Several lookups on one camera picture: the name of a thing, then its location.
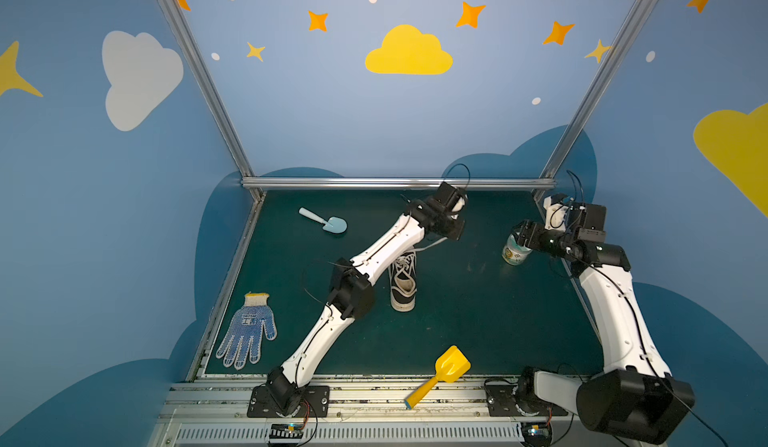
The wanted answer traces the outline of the black white canvas sneaker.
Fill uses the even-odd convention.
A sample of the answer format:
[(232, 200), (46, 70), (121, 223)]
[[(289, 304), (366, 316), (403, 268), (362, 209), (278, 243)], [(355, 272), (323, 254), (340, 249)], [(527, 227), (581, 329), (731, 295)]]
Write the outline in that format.
[(415, 307), (416, 256), (414, 250), (406, 251), (388, 267), (390, 302), (397, 312), (410, 312)]

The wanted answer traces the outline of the white shoelace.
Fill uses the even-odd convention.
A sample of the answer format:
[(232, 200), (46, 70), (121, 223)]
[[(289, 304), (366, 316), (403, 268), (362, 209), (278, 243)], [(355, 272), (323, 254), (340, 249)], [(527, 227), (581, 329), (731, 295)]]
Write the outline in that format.
[(431, 249), (447, 240), (446, 237), (441, 237), (432, 243), (423, 246), (415, 247), (405, 251), (399, 255), (395, 261), (389, 266), (388, 273), (391, 279), (401, 279), (403, 281), (409, 280), (416, 281), (416, 260), (419, 252)]

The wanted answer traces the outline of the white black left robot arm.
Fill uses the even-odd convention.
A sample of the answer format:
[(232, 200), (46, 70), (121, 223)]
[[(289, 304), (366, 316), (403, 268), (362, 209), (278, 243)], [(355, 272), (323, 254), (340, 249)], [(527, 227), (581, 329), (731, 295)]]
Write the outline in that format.
[(337, 338), (373, 307), (375, 284), (397, 257), (429, 233), (460, 238), (464, 227), (460, 212), (465, 205), (463, 193), (415, 200), (370, 247), (350, 260), (339, 259), (317, 322), (294, 353), (267, 376), (265, 386), (279, 414), (289, 415), (298, 408), (305, 387)]

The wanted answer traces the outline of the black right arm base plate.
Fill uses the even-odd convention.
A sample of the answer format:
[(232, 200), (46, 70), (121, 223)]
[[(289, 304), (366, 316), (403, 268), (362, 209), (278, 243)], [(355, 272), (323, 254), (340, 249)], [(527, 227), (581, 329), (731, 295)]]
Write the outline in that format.
[(539, 400), (526, 400), (517, 393), (515, 382), (501, 377), (491, 377), (483, 382), (486, 406), (491, 417), (561, 417), (569, 412), (554, 404)]

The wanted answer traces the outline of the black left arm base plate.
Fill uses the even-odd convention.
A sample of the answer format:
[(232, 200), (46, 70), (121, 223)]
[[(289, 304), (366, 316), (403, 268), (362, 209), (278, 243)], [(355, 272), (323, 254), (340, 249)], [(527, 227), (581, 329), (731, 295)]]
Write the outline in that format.
[(309, 415), (326, 418), (328, 416), (330, 388), (328, 386), (308, 386), (300, 394), (300, 399), (287, 410), (281, 410), (272, 398), (265, 384), (258, 385), (248, 401), (248, 418), (304, 418)]

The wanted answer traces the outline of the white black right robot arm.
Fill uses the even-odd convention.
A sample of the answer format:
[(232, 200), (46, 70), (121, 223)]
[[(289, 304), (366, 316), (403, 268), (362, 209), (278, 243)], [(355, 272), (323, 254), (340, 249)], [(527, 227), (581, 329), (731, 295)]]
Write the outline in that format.
[(516, 243), (566, 260), (586, 293), (603, 350), (601, 373), (581, 382), (525, 368), (515, 392), (521, 412), (560, 407), (590, 431), (661, 445), (691, 412), (695, 394), (676, 380), (656, 348), (635, 296), (624, 249), (602, 232), (548, 229), (526, 220)]

